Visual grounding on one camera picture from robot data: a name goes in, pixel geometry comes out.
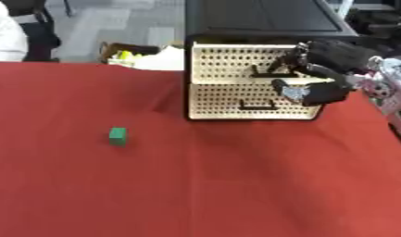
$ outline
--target basket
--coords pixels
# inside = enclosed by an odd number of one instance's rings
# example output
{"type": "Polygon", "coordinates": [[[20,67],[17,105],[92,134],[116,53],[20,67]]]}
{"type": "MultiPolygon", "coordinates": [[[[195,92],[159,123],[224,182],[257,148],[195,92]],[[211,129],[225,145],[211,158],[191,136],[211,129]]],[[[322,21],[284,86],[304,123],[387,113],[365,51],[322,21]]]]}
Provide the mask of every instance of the basket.
{"type": "MultiPolygon", "coordinates": [[[[315,119],[322,106],[293,104],[273,90],[275,78],[251,77],[252,67],[264,72],[277,56],[294,47],[194,44],[186,87],[188,119],[315,119]]],[[[297,75],[284,80],[296,87],[331,81],[297,75]]]]}
{"type": "Polygon", "coordinates": [[[159,47],[156,46],[139,46],[133,44],[120,44],[113,43],[108,44],[106,42],[101,43],[101,47],[99,49],[100,53],[100,62],[107,64],[107,61],[114,56],[118,51],[130,51],[133,54],[137,55],[156,55],[159,53],[159,47]]]}

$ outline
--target floor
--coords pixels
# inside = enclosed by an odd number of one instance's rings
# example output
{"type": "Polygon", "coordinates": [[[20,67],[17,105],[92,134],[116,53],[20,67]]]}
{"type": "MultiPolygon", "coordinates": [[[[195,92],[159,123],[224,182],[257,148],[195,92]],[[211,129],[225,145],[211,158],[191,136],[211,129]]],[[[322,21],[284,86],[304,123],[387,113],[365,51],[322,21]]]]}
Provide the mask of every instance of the floor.
{"type": "Polygon", "coordinates": [[[54,56],[64,62],[95,62],[102,42],[166,45],[183,39],[184,0],[48,0],[63,45],[54,56]]]}

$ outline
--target drawer handle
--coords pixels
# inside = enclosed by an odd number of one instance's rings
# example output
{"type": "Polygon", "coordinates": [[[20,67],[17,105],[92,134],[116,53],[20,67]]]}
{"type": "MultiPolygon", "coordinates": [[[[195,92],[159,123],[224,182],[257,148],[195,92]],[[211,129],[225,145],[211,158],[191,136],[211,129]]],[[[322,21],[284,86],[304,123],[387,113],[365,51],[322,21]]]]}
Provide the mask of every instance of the drawer handle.
{"type": "Polygon", "coordinates": [[[275,102],[273,100],[269,100],[269,106],[247,106],[244,100],[239,100],[239,109],[240,110],[278,110],[275,102]]]}

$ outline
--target perforated drawer front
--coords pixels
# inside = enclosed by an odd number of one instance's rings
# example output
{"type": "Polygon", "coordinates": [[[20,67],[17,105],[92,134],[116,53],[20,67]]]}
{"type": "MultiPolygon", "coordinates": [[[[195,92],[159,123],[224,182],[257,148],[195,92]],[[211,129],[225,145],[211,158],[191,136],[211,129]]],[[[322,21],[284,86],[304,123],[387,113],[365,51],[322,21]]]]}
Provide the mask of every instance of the perforated drawer front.
{"type": "MultiPolygon", "coordinates": [[[[265,72],[294,45],[196,44],[189,85],[190,119],[313,119],[320,106],[304,107],[278,96],[273,78],[251,78],[252,65],[265,72]]],[[[299,74],[293,86],[330,81],[299,74]]]]}

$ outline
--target chair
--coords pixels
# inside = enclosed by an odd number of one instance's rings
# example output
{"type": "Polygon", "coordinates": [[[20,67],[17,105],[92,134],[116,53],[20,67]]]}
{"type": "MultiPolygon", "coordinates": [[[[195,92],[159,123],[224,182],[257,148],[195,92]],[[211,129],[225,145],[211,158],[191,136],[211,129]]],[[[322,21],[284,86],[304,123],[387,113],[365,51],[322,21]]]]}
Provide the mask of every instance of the chair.
{"type": "Polygon", "coordinates": [[[34,15],[38,22],[20,24],[29,37],[29,53],[26,60],[50,61],[51,51],[61,45],[55,34],[55,21],[45,7],[46,0],[0,0],[8,8],[10,16],[34,15]]]}

